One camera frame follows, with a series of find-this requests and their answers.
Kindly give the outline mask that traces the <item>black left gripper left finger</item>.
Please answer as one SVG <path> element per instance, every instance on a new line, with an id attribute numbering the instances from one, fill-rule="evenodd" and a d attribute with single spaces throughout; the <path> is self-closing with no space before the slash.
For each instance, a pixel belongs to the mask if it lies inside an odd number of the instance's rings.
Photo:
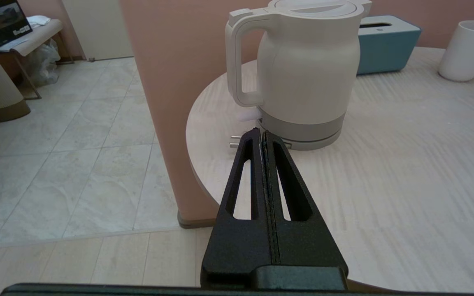
<path id="1" fill-rule="evenodd" d="M 251 218 L 235 218 L 235 207 L 247 161 Z M 267 161 L 267 148 L 258 128 L 239 141 L 220 208 L 201 265 L 201 286 L 211 289 L 278 289 L 279 259 L 275 230 L 278 178 Z"/>

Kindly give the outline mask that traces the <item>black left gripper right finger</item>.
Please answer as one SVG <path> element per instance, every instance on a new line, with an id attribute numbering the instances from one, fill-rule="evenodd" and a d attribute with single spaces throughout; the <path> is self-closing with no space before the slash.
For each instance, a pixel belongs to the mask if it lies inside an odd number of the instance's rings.
<path id="1" fill-rule="evenodd" d="M 274 263 L 348 269 L 284 142 L 265 131 L 262 148 Z"/>

